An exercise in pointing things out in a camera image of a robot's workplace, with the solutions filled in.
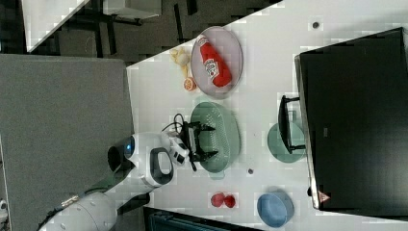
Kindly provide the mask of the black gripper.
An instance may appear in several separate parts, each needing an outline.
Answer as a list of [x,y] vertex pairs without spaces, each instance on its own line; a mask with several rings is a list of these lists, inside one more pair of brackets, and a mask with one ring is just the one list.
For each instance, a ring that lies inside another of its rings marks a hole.
[[203,152],[199,144],[201,131],[215,131],[215,128],[199,121],[183,122],[181,140],[189,149],[189,157],[192,162],[205,162],[217,154],[217,151]]

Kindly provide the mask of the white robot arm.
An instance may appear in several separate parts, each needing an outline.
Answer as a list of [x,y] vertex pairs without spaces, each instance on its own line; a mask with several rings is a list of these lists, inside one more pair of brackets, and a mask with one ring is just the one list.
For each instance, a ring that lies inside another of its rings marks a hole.
[[112,173],[49,212],[38,231],[110,231],[118,214],[137,206],[138,197],[168,184],[177,166],[216,155],[199,144],[202,132],[215,130],[200,122],[183,122],[179,132],[138,133],[116,143],[108,151]]

